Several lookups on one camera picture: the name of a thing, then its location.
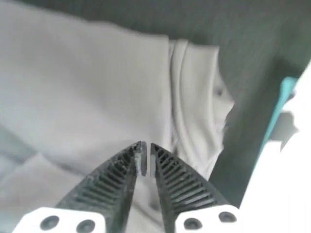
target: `white plastic part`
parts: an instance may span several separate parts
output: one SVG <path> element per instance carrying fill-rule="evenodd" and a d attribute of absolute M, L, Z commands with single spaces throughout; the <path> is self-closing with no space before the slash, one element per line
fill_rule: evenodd
<path fill-rule="evenodd" d="M 50 216 L 59 218 L 57 225 L 50 230 L 42 229 L 40 227 L 42 221 Z M 81 233 L 106 232 L 105 218 L 101 214 L 42 207 L 26 214 L 15 227 L 13 233 L 79 233 L 77 227 L 85 220 L 93 221 L 95 227 L 92 231 Z"/>
<path fill-rule="evenodd" d="M 222 222 L 221 213 L 231 213 L 236 218 L 234 222 Z M 194 218 L 202 224 L 197 230 L 185 227 L 187 219 Z M 181 213 L 175 221 L 175 233 L 235 233 L 241 232 L 241 216 L 239 210 L 232 205 L 221 205 L 206 209 L 193 210 Z"/>

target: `screw hole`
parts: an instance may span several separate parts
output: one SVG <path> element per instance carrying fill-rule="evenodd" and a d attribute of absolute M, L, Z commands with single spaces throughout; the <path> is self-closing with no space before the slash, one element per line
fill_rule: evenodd
<path fill-rule="evenodd" d="M 48 231 L 56 227 L 58 222 L 59 222 L 58 216 L 55 215 L 49 216 L 46 217 L 44 220 L 42 220 L 42 222 L 40 223 L 40 228 L 43 231 Z"/>
<path fill-rule="evenodd" d="M 234 214 L 230 212 L 221 212 L 219 214 L 219 219 L 221 222 L 236 222 L 237 218 L 234 216 Z"/>
<path fill-rule="evenodd" d="M 93 220 L 84 220 L 77 226 L 77 233 L 91 233 L 95 229 L 95 222 Z"/>
<path fill-rule="evenodd" d="M 196 218 L 188 218 L 184 222 L 186 230 L 198 230 L 202 228 L 202 223 Z"/>

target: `gray shirt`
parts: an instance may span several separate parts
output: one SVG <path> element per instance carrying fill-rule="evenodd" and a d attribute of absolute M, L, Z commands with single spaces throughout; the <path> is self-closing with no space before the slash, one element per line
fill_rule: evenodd
<path fill-rule="evenodd" d="M 139 140 L 209 178 L 233 106 L 217 47 L 5 1 L 0 31 L 0 231 Z M 128 232 L 161 231 L 153 182 L 138 180 Z"/>

